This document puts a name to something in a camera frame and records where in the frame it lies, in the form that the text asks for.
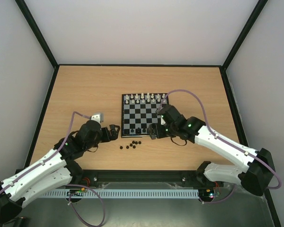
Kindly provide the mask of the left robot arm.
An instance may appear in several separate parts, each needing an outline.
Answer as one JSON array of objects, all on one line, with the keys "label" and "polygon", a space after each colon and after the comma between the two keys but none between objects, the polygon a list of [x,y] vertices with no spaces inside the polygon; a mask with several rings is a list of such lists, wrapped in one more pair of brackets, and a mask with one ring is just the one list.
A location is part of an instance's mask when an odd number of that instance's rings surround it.
[{"label": "left robot arm", "polygon": [[22,209],[46,192],[67,184],[78,184],[83,170],[76,162],[91,148],[118,138],[120,126],[102,127],[88,120],[78,131],[68,131],[41,159],[0,181],[0,223],[15,218]]}]

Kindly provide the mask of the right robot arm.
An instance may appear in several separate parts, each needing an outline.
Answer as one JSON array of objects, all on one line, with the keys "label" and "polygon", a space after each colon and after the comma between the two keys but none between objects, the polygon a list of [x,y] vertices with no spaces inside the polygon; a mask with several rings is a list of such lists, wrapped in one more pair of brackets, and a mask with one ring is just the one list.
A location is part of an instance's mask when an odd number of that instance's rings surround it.
[{"label": "right robot arm", "polygon": [[172,105],[163,107],[159,117],[159,123],[152,123],[147,129],[153,140],[179,137],[185,142],[206,147],[231,162],[231,165],[219,165],[204,161],[197,173],[200,184],[228,182],[242,186],[255,196],[264,194],[275,171],[270,151],[241,145],[219,134],[199,118],[185,118]]}]

